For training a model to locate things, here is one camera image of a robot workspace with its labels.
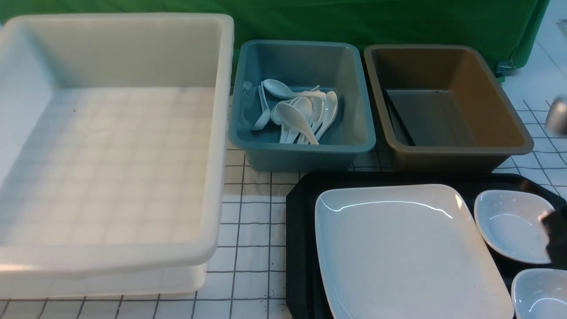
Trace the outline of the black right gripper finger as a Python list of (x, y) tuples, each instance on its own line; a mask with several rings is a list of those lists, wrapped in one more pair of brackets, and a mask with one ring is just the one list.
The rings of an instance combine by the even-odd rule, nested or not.
[(549, 241), (545, 248), (551, 263), (555, 266), (567, 265), (567, 209), (551, 210), (540, 217), (540, 222), (548, 235)]

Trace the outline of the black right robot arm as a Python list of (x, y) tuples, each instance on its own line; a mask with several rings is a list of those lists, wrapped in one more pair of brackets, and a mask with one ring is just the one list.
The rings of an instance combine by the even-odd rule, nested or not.
[[(553, 135), (566, 136), (567, 100), (565, 96), (557, 97), (551, 104), (545, 127)], [(546, 251), (551, 263), (565, 270), (567, 266), (566, 206), (563, 205), (559, 210), (547, 212), (541, 218), (541, 223), (549, 236)]]

